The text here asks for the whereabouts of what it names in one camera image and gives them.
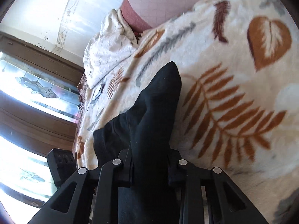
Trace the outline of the stained glass wooden door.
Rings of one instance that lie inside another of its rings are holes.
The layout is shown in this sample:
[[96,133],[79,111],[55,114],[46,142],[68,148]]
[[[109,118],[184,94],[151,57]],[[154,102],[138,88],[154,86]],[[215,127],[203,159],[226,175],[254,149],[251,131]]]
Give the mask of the stained glass wooden door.
[[[47,52],[6,33],[1,33],[1,51],[34,76],[55,85],[66,83],[76,88],[84,70],[53,53]],[[30,152],[45,156],[53,148],[72,150],[76,123],[52,116],[15,99],[9,90],[1,91],[1,134]]]

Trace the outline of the black pants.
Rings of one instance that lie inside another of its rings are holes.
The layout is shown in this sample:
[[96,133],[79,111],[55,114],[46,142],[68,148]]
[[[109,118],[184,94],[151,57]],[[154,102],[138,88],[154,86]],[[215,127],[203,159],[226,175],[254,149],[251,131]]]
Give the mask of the black pants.
[[176,193],[169,184],[169,141],[181,91],[174,62],[167,63],[125,113],[94,131],[99,166],[123,149],[132,151],[134,173],[130,188],[119,188],[119,223],[175,223]]

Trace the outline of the white crumpled quilt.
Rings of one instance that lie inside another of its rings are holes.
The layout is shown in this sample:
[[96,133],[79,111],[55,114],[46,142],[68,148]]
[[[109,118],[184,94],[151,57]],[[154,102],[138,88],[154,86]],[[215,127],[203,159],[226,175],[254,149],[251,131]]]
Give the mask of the white crumpled quilt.
[[137,39],[125,21],[121,9],[112,9],[102,20],[100,32],[90,39],[83,54],[89,88],[93,89],[137,48]]

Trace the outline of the cream leaf-patterned fleece blanket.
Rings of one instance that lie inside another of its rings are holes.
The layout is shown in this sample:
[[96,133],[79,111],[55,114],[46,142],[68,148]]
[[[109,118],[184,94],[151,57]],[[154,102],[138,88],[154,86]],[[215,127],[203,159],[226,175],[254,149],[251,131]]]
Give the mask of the cream leaf-patterned fleece blanket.
[[93,89],[80,81],[78,167],[97,167],[93,132],[173,61],[182,88],[171,147],[224,169],[269,223],[285,223],[298,196],[298,28],[283,3],[201,0],[137,42]]

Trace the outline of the black box with round holes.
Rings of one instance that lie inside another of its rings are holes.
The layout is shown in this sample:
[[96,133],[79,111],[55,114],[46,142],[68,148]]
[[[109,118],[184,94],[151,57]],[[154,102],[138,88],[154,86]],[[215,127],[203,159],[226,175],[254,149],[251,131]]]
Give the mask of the black box with round holes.
[[71,151],[53,148],[46,155],[46,159],[56,188],[60,188],[76,171],[76,162]]

